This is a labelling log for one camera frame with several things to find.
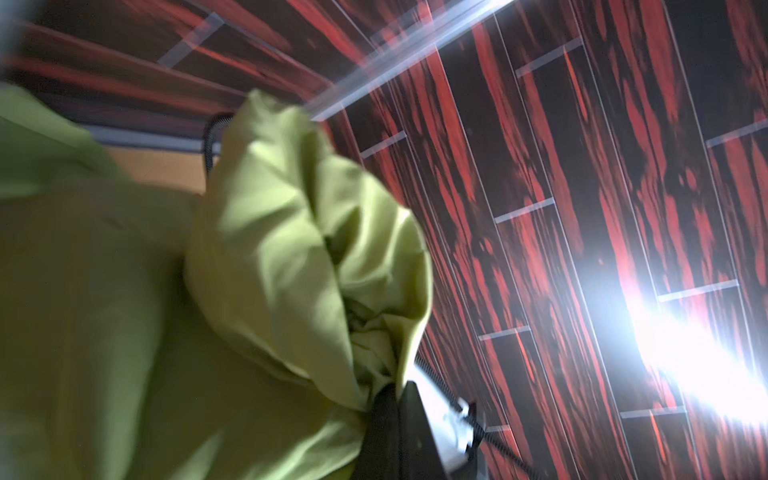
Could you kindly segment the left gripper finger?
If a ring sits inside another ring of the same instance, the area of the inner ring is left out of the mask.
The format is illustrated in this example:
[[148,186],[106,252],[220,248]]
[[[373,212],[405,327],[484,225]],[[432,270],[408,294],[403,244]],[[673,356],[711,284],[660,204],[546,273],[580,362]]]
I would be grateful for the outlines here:
[[353,479],[451,479],[440,461],[418,388],[376,397]]

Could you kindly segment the green jacket with cartoon print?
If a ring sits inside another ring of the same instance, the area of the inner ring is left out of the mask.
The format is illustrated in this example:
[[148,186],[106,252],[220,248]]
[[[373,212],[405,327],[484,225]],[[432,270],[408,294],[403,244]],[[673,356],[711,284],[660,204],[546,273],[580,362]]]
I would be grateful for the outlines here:
[[424,234],[251,93],[206,190],[1,89],[1,475],[347,479],[432,311]]

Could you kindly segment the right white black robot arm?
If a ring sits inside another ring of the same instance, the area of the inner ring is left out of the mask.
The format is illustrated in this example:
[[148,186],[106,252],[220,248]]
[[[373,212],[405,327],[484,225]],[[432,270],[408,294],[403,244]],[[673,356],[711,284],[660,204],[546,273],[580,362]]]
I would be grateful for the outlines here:
[[514,472],[527,479],[542,475],[501,437],[482,425],[477,405],[455,395],[447,383],[420,355],[410,369],[409,380],[418,388],[440,461],[451,479],[488,479],[488,463],[481,452],[488,446]]

